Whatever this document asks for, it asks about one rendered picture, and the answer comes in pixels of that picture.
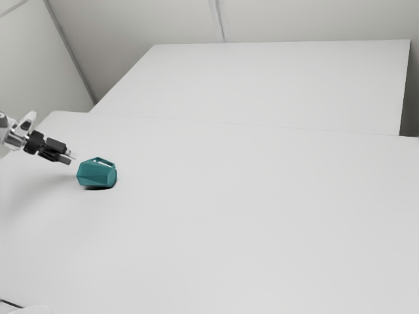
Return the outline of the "teal faceted mug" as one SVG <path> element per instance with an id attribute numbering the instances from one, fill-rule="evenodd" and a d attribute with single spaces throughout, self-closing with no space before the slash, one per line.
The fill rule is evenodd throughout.
<path id="1" fill-rule="evenodd" d="M 112 188 L 117 182 L 116 165 L 100 157 L 80 163 L 76 178 L 81 186 Z"/>

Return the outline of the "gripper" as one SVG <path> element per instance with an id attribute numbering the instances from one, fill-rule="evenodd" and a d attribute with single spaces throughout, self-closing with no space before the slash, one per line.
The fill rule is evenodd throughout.
<path id="1" fill-rule="evenodd" d="M 44 134 L 39 131 L 32 131 L 29 139 L 24 146 L 24 152 L 38 155 L 50 162 L 59 162 L 65 165 L 69 165 L 71 160 L 77 159 L 77 153 L 61 141 L 47 137 L 44 138 Z"/>

